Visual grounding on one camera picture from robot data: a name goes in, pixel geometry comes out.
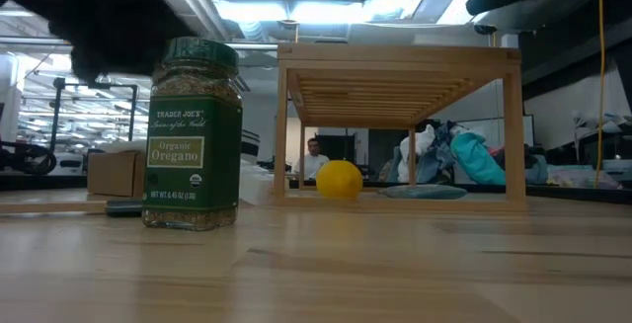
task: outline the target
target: wooden leg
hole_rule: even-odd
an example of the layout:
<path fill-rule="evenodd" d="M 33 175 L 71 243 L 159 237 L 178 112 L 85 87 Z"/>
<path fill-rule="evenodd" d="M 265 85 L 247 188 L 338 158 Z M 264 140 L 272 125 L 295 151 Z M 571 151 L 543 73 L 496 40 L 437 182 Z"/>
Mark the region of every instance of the wooden leg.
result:
<path fill-rule="evenodd" d="M 526 208 L 522 84 L 519 69 L 503 80 L 505 104 L 505 174 L 507 200 Z"/>
<path fill-rule="evenodd" d="M 417 164 L 415 164 L 415 128 L 408 130 L 408 183 L 417 184 Z"/>
<path fill-rule="evenodd" d="M 275 186 L 277 197 L 285 195 L 285 138 L 287 137 L 287 70 L 278 67 L 278 110 L 276 111 Z"/>
<path fill-rule="evenodd" d="M 303 190 L 305 186 L 305 125 L 300 123 L 300 150 L 298 155 L 298 164 L 300 171 L 298 172 L 298 190 Z"/>

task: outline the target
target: small cardboard box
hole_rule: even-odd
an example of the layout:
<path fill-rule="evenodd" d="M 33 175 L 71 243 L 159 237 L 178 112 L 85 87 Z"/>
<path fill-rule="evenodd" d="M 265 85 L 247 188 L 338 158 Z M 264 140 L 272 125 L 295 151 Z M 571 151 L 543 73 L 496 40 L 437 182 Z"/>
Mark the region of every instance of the small cardboard box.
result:
<path fill-rule="evenodd" d="M 145 163 L 145 154 L 137 151 L 90 154 L 88 192 L 142 199 Z"/>

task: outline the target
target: yellow cable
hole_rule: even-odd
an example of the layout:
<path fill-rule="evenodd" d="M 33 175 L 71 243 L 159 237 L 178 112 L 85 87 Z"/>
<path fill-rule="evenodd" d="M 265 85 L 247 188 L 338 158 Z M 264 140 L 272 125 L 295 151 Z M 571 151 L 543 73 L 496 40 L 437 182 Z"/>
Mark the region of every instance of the yellow cable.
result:
<path fill-rule="evenodd" d="M 603 0 L 599 0 L 599 43 L 601 45 L 601 77 L 600 77 L 600 93 L 599 93 L 599 125 L 597 129 L 597 159 L 596 174 L 594 175 L 594 187 L 599 184 L 599 171 L 601 170 L 602 161 L 602 126 L 603 126 L 603 92 L 605 90 L 605 35 L 603 31 Z"/>

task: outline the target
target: jar lid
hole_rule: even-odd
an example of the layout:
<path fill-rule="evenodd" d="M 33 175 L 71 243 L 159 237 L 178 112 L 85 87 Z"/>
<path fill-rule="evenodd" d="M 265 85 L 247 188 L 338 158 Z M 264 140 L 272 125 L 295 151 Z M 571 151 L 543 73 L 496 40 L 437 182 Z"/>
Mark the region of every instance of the jar lid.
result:
<path fill-rule="evenodd" d="M 170 40 L 162 62 L 169 64 L 181 60 L 211 62 L 226 67 L 231 73 L 238 73 L 239 55 L 237 51 L 228 45 L 213 40 L 195 37 Z"/>

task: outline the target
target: yellow lemon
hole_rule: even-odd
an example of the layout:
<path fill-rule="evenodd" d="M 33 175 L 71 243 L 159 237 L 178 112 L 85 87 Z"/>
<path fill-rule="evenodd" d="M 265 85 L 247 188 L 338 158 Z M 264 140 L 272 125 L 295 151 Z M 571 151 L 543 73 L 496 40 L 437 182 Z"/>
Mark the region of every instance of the yellow lemon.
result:
<path fill-rule="evenodd" d="M 333 160 L 316 174 L 316 189 L 326 199 L 355 199 L 362 191 L 362 174 L 356 165 Z"/>

